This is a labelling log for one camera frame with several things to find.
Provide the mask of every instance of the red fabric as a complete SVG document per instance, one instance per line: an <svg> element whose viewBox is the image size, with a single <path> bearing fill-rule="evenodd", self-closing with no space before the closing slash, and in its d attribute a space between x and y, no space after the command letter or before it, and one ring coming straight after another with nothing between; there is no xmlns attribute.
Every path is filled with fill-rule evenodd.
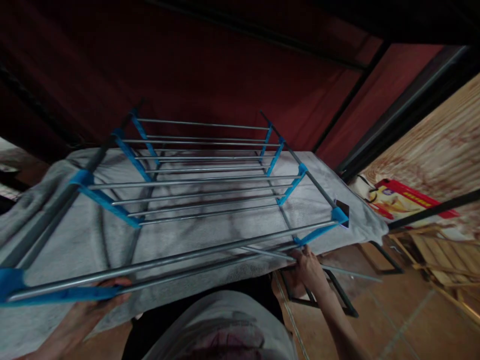
<svg viewBox="0 0 480 360"><path fill-rule="evenodd" d="M316 155L335 169L441 49L441 45L392 45Z"/></svg>
<svg viewBox="0 0 480 360"><path fill-rule="evenodd" d="M229 1L228 6L246 19L364 63L381 43L311 8L307 1L298 5L290 1L275 12L271 11L275 1L256 3ZM359 77L314 56L143 1L78 5L70 0L35 6L26 0L0 4L0 21L6 28L0 35L1 49L27 87L66 126L94 143L102 141L146 97L142 116L177 121L262 126L258 113L262 109L295 150L311 150ZM306 15L310 10L315 12ZM434 51L416 45L402 49L403 60L397 61L398 53L389 51L387 63L379 66L373 83L366 87L382 95L381 100L362 90L355 101L364 104L361 100L367 98L365 104L371 108L362 120L351 112L348 121L342 118L348 129L353 128L349 122L354 124L358 135L367 131L438 51L438 47ZM392 70L394 79L389 74ZM265 134L152 124L147 129L188 136L261 138ZM343 141L328 148L335 156L320 152L331 167L358 141L358 136L341 136Z"/></svg>

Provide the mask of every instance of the fingers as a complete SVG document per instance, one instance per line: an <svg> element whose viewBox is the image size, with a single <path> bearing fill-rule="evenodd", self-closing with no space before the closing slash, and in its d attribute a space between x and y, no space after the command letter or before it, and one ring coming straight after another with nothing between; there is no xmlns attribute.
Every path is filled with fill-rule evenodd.
<svg viewBox="0 0 480 360"><path fill-rule="evenodd" d="M98 286L102 288L114 287L116 285L119 285L122 287L129 287L130 285L132 285L132 281L128 277L122 276L122 277L115 277L112 279L108 279L98 284ZM108 311L125 303L130 298L131 295L132 293L130 292L124 293L122 295L115 296L114 298L108 300L108 305L106 306L108 308Z"/></svg>
<svg viewBox="0 0 480 360"><path fill-rule="evenodd" d="M108 279L108 280L105 280L105 281L102 281L101 283L98 284L98 286L102 287L102 288L108 288L108 287L113 287L115 285L120 285L120 286L123 286L123 287L129 287L130 285L132 285L132 282L130 281L130 279L128 277L115 277L115 278L112 278L112 279Z"/></svg>
<svg viewBox="0 0 480 360"><path fill-rule="evenodd" d="M298 251L297 249L294 249L292 251L290 251L289 255L293 258L295 258L298 262L300 261L300 259L304 256L300 251Z"/></svg>

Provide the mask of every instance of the gray blanket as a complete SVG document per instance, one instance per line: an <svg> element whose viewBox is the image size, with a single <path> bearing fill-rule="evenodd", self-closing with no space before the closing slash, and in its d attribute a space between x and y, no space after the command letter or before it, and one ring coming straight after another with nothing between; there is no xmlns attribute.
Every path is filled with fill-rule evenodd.
<svg viewBox="0 0 480 360"><path fill-rule="evenodd" d="M0 260L3 260L26 231L48 209L53 200L78 171L84 166L96 149L80 150L67 159L55 163L41 183L27 191L8 213L0 217ZM311 152L298 152L298 157L308 167L332 199L338 199L350 206L350 228L337 227L314 240L310 245L319 254L346 245L376 241L382 243L387 226L366 206L349 188ZM296 175L298 165L288 152L283 152L272 176ZM246 173L222 174L163 174L158 180L188 179L201 177L235 176ZM248 175L261 175L261 170L249 171ZM139 173L118 149L111 149L95 172L96 183L125 183L143 181ZM211 192L225 189L251 188L267 186L265 181L249 183L200 184L165 186L156 188L154 196L177 195L187 193ZM114 199L133 199L142 196L142 188L124 188L107 190ZM168 206L200 201L225 200L226 198L271 195L271 191L257 191L232 194L230 196L199 196L184 200L170 201ZM190 211L170 211L151 215L148 219L166 218L199 212L213 212L239 207L253 207L275 204L274 199L251 201L240 204L211 206ZM164 203L152 203L149 209L165 206ZM138 211L138 204L126 206L129 211ZM305 177L283 206L293 227L300 227L330 219L330 206ZM239 239L286 230L287 226L278 208L239 212L206 218L166 222L145 226L140 233L133 262L151 260L202 249ZM63 221L42 250L39 257L26 272L25 282L37 285L84 275L101 270L117 268L125 264L126 254L134 230L108 211L104 211L84 195L80 195L66 213ZM291 241L283 237L258 245L268 248L275 244ZM218 259L244 253L243 250L231 250L197 259L139 272L132 280L141 280L186 269ZM152 286L136 292L128 303L112 311L95 328L94 333L117 326L136 314L175 300L200 293L204 290L226 283L260 276L286 265L278 258L261 257L231 267L202 273L174 282ZM11 358L35 350L61 321L71 304L50 304L20 308L0 309L0 358Z"/></svg>

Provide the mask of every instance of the blue plastic joint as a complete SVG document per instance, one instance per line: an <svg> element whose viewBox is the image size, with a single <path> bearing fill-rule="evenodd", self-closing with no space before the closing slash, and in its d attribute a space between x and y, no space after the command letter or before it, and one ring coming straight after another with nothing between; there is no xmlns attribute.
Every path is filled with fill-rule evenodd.
<svg viewBox="0 0 480 360"><path fill-rule="evenodd" d="M72 287L23 300L7 302L11 295L19 290L28 289L28 286L24 282L23 269L0 267L0 308L107 300L114 298L122 288L122 286Z"/></svg>
<svg viewBox="0 0 480 360"><path fill-rule="evenodd" d="M126 157L131 161L135 169L138 170L142 178L145 181L151 182L152 178L145 172L145 168L142 163L135 158L135 153L132 148L123 141L123 139L125 139L124 131L122 129L116 128L112 131L112 135L115 135L116 144L123 151Z"/></svg>
<svg viewBox="0 0 480 360"><path fill-rule="evenodd" d="M320 235L325 234L327 231L330 231L333 228L336 228L338 225L343 224L344 222L348 221L347 215L340 209L339 207L334 207L331 210L331 220L337 221L338 224L335 225L330 225L326 227L321 227L316 230L313 230L311 233L309 233L307 236L304 238L300 239L298 237L294 237L293 240L299 244L300 246L306 245L312 240L318 238Z"/></svg>
<svg viewBox="0 0 480 360"><path fill-rule="evenodd" d="M300 178L298 179L295 179L291 182L292 184L292 187L289 187L285 193L284 193L284 197L280 198L280 199L277 199L276 200L276 203L278 204L278 206L282 206L283 204L285 204L285 202L287 201L287 199L289 198L290 194L293 193L293 191L295 190L295 188L297 187L298 184L300 184L300 182L302 181L302 179L304 178L305 174L307 173L308 169L307 167L305 166L305 164L301 163L300 165L298 165L298 176L300 176Z"/></svg>
<svg viewBox="0 0 480 360"><path fill-rule="evenodd" d="M70 184L77 184L79 186L78 191L82 194L88 196L90 199L99 204L102 208L110 211L114 215L118 216L120 219L124 220L127 224L134 228L141 228L140 222L141 218L129 217L130 214L122 206L113 206L113 199L103 193L101 190L90 190L89 185L93 185L94 175L85 169L80 170L77 174L70 180Z"/></svg>
<svg viewBox="0 0 480 360"><path fill-rule="evenodd" d="M268 121L268 131L266 132L266 136L265 136L265 144L268 144L269 141L270 141L270 135L272 135L272 129L273 128L273 125L270 121ZM266 146L264 145L262 148L261 148L261 152L260 152L260 159L258 159L258 162L260 164L262 164L262 158L265 154L265 150L266 150Z"/></svg>
<svg viewBox="0 0 480 360"><path fill-rule="evenodd" d="M270 167L268 168L268 171L266 172L267 176L270 176L270 174L272 173L272 171L274 169L274 166L277 163L277 160L279 159L280 154L282 153L282 150L283 150L284 144L285 144L285 139L280 136L280 138L278 139L278 143L280 144L280 146L276 149L275 157L270 162Z"/></svg>
<svg viewBox="0 0 480 360"><path fill-rule="evenodd" d="M140 123L139 119L137 118L137 114L138 114L137 109L133 109L132 111L130 111L130 114L131 114L131 122L133 123L133 125L135 125L135 127L138 130L138 133L140 134L141 138L143 140L148 140L149 138L147 137L147 132L145 131L142 124ZM146 144L146 148L150 152L151 156L153 156L153 157L158 156L157 153L154 150L154 147L152 146L152 144L150 142L146 142L145 144ZM155 163L157 165L160 165L159 159L155 159Z"/></svg>

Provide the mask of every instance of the silver metal rod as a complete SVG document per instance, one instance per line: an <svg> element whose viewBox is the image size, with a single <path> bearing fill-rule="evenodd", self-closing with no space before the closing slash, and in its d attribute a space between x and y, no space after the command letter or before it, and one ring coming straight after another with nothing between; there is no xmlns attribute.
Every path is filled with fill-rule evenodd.
<svg viewBox="0 0 480 360"><path fill-rule="evenodd" d="M251 143L251 142L201 142L201 141L168 141L168 140L143 140L143 139L124 139L126 144L191 144L191 145L226 145L226 146L250 146L250 147L264 147L270 146L278 148L280 144L275 143Z"/></svg>
<svg viewBox="0 0 480 360"><path fill-rule="evenodd" d="M285 254L282 254L282 253L260 250L260 249L257 249L255 247L251 247L251 246L242 246L240 249L247 250L247 251L252 252L252 253L267 255L267 256L270 256L270 257L273 257L273 258L288 260L288 261L291 261L291 262L296 262L297 261L294 257L288 256L288 255L285 255Z"/></svg>
<svg viewBox="0 0 480 360"><path fill-rule="evenodd" d="M158 213L165 213L169 211L179 211L179 210L188 210L188 209L196 209L196 208L204 208L209 206L216 206L216 205L229 205L229 204L239 204L239 203L246 203L250 201L258 201L258 200L265 200L265 199L280 199L284 198L285 195L261 195L261 196L252 196L252 197L245 197L241 199L231 199L231 200L221 200L221 201L210 201L204 203L198 203L193 205L177 205L177 206L167 206L156 210L148 210L148 211L139 211L139 212L131 212L128 214L129 218L133 218L136 216L141 215L150 215L150 214L158 214Z"/></svg>
<svg viewBox="0 0 480 360"><path fill-rule="evenodd" d="M160 173L160 174L177 174L177 173L214 173L214 172L225 172L225 171L245 171L245 170L262 170L269 168L269 166L223 166L223 167L186 167L186 168L171 168L163 170L146 170L147 174L149 173Z"/></svg>
<svg viewBox="0 0 480 360"><path fill-rule="evenodd" d="M351 271L343 270L343 269L338 268L338 267L323 265L322 263L320 265L323 269L333 271L334 273L346 274L346 275L350 275L350 276L353 276L353 277L356 277L356 278L362 278L362 279L371 280L371 281L374 281L374 282L377 282L377 283L383 283L382 279L379 279L377 277L372 277L372 276L368 276L368 275L359 274L357 272L351 272Z"/></svg>
<svg viewBox="0 0 480 360"><path fill-rule="evenodd" d="M183 194L183 195L169 195L169 196L159 196L159 197L151 197L151 198L150 197L137 198L137 199L131 199L131 200L118 200L118 201L112 202L111 204L115 206L115 205L127 205L127 204L136 204L136 203L150 203L155 201L188 199L188 198L205 197L205 196L246 193L246 192L253 192L253 191L267 191L267 190L273 191L275 189L285 189L285 188L291 188L291 187L292 187L292 184L262 186L262 187L247 187L247 188L224 190L224 191L196 192L196 193Z"/></svg>
<svg viewBox="0 0 480 360"><path fill-rule="evenodd" d="M209 122L170 121L170 120L158 120L158 119L147 119L147 118L139 118L138 121L145 122L145 123L199 125L199 126L210 126L210 127L219 127L219 128L235 128L235 129L256 129L256 130L269 129L269 127L260 127L260 126L226 125L226 124L215 124L215 123L209 123Z"/></svg>
<svg viewBox="0 0 480 360"><path fill-rule="evenodd" d="M219 140L219 141L251 141L264 143L265 139L239 138L239 137L195 137L195 136L168 136L168 135L147 135L148 139L190 139L190 140Z"/></svg>
<svg viewBox="0 0 480 360"><path fill-rule="evenodd" d="M7 301L16 301L16 300L21 300L21 299L27 299L31 298L33 296L38 296L38 295L43 295L47 294L50 292L54 291L59 291L63 289L68 289L68 288L73 288L85 284L90 284L94 282L100 282L103 280L111 279L111 278L116 278L119 276L126 276L132 273L136 273L139 271L144 271L148 269L153 269L153 268L158 268L160 266L168 265L168 264L173 264L173 263L178 263L181 261L185 260L191 260L195 258L199 258L205 255L211 255L219 252L224 252L232 249L236 249L242 246L249 246L249 245L255 245L259 243L263 243L269 240L273 239L278 239L282 238L284 236L289 236L291 234L297 233L297 232L302 232L302 231L309 231L309 230L314 230L318 228L324 228L330 225L334 225L336 222L335 221L324 221L324 222L318 222L315 224L307 225L307 226L302 226L302 227L297 227L294 229L289 229L289 230L283 230L283 231L278 231L274 233L270 233L267 235L261 235L261 236L256 236L256 237L251 237L248 239L243 239L243 240L237 240L233 241L230 243L226 244L220 244L216 246L210 246L207 248L199 249L199 250L193 250L189 252L184 252L181 254L177 255L171 255L167 257L162 257L154 260L149 260L149 261L143 261L139 262L136 264L132 264L129 266L123 266L120 268L116 269L110 269L110 270L104 270L104 271L98 271L94 272L88 275L81 275L81 276L76 276L72 277L70 279L66 280L59 280L59 281L53 281L49 282L46 284L42 285L37 285L37 286L32 286L27 289L19 290L16 291L14 294L8 297Z"/></svg>
<svg viewBox="0 0 480 360"><path fill-rule="evenodd" d="M254 206L254 207L247 207L247 208L240 208L240 209L233 209L233 210L222 210L222 211L213 211L213 212L204 212L201 214L195 215L183 215L183 216L175 216L175 217L163 217L159 219L143 221L140 225L152 225L152 224L161 224L161 223L169 223L172 221L181 221L181 220L188 220L188 219L201 219L201 218L208 218L211 216L218 216L218 215L225 215L225 214L235 214L235 213L244 213L247 211L254 211L254 210L261 210L261 209L269 209L269 208L278 208L277 204L275 205L262 205L262 206Z"/></svg>
<svg viewBox="0 0 480 360"><path fill-rule="evenodd" d="M168 152L251 152L254 153L258 149L158 149L154 148L153 150L155 151L165 151L166 153Z"/></svg>
<svg viewBox="0 0 480 360"><path fill-rule="evenodd" d="M262 158L274 158L275 155L264 155ZM137 160L258 160L260 156L135 156Z"/></svg>
<svg viewBox="0 0 480 360"><path fill-rule="evenodd" d="M254 161L256 162L255 159L247 160L247 159L227 159L227 158L218 158L218 159L200 159L200 160L181 160L181 159L174 159L174 160L164 160L164 163L210 163L210 162L215 162L215 163L221 163L221 162L226 162L226 163L231 163L231 162L250 162Z"/></svg>
<svg viewBox="0 0 480 360"><path fill-rule="evenodd" d="M281 247L277 250L278 251L287 251L287 250L294 249L296 247L298 247L297 244L291 244L290 243L289 245L283 246L283 247ZM174 274L160 275L157 278L149 279L147 281L141 281L141 282L138 282L138 283L136 283L132 286L125 287L125 288L121 289L118 292L118 294L121 295L121 294L126 294L126 293L132 293L132 292L135 292L135 291L139 291L139 290L149 288L149 287L154 286L154 285L164 284L164 283L168 283L168 282L171 282L171 281L174 281L174 280L187 278L187 277L190 277L190 276L193 276L193 275L198 275L198 274L206 273L206 272L209 272L209 271L226 268L226 267L229 267L229 266L232 266L232 265L235 265L235 264L240 264L240 263L243 263L243 262L246 262L246 261L255 260L257 258L260 258L261 256L262 255L260 255L260 254L249 254L249 255L244 255L242 257L234 257L232 259L216 262L214 264L204 265L204 266L196 267L196 268L193 268L193 269L180 271L180 272L177 272L177 273L174 273Z"/></svg>
<svg viewBox="0 0 480 360"><path fill-rule="evenodd" d="M142 187L155 187L155 186L167 186L167 185L189 185L189 184L205 184L205 183L236 183L236 182L255 182L265 180L292 180L300 179L298 175L286 175L286 176L224 176L224 177L206 177L198 179L183 179L183 180L163 180L163 181L150 181L150 182L123 182L123 183L111 183L111 184L94 184L88 188L90 190L102 190L102 189L119 189L119 188L142 188Z"/></svg>
<svg viewBox="0 0 480 360"><path fill-rule="evenodd" d="M297 260L292 256L288 256L288 255L285 255L283 253L272 251L272 250L260 250L260 249L257 249L255 247L251 247L251 246L242 246L240 249L248 250L249 252L252 252L252 253L267 255L267 256L270 256L270 257L273 257L273 258L288 260L288 261L291 261L291 262L294 262L294 263L297 262ZM374 282L377 282L377 283L383 283L382 279L379 279L377 277L363 275L363 274L360 274L360 273L357 273L357 272L344 270L344 269L341 269L341 268L338 268L338 267L323 265L322 263L320 264L320 266L322 267L322 269L330 270L330 271L335 272L335 273L346 274L346 275L350 275L350 276L353 276L353 277L356 277L356 278L362 278L362 279L367 279L367 280L374 281Z"/></svg>

